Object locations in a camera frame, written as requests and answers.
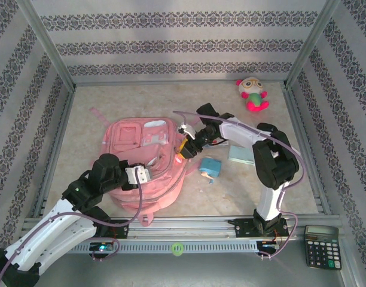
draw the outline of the green ring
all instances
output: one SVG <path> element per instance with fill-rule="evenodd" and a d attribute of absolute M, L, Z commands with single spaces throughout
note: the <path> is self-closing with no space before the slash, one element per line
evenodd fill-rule
<path fill-rule="evenodd" d="M 184 251 L 184 245 L 180 242 L 175 242 L 171 246 L 171 251 L 172 251 L 172 254 L 174 254 L 175 256 L 181 256 L 183 254 L 183 251 Z"/>

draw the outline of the pink backpack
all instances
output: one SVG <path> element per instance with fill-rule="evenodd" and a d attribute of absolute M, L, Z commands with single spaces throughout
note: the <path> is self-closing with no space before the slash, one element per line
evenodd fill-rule
<path fill-rule="evenodd" d="M 100 154 L 115 154 L 129 164 L 143 163 L 150 169 L 152 178 L 142 184 L 143 204 L 138 217 L 143 226 L 150 225 L 154 212 L 171 205 L 182 189 L 187 160 L 176 160 L 175 155 L 184 136 L 169 118 L 126 118 L 109 124 L 97 110 L 91 111 L 109 125 Z M 125 210 L 135 213 L 139 207 L 138 189 L 117 188 L 109 195 Z"/>

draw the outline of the patterned wallpaper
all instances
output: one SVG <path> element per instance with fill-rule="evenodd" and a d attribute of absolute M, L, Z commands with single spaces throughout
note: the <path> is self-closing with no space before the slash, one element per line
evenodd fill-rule
<path fill-rule="evenodd" d="M 0 0 L 0 247 L 31 211 L 68 91 L 14 0 Z"/>
<path fill-rule="evenodd" d="M 325 0 L 268 2 L 33 0 L 76 83 L 284 80 Z"/>
<path fill-rule="evenodd" d="M 292 92 L 325 192 L 366 279 L 366 1 L 339 4 Z"/>

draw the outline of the calculator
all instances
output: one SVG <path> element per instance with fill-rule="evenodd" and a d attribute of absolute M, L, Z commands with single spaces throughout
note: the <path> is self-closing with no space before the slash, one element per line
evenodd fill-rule
<path fill-rule="evenodd" d="M 313 268 L 341 270 L 338 228 L 325 225 L 305 226 L 307 265 Z"/>

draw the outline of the stuffed doll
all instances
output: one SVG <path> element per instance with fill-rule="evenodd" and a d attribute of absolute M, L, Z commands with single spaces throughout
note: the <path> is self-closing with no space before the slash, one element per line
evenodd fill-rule
<path fill-rule="evenodd" d="M 269 102 L 263 100 L 267 96 L 267 92 L 263 91 L 263 84 L 254 77 L 245 80 L 237 80 L 236 85 L 239 87 L 240 95 L 247 100 L 247 109 L 251 112 L 260 112 L 268 108 Z"/>

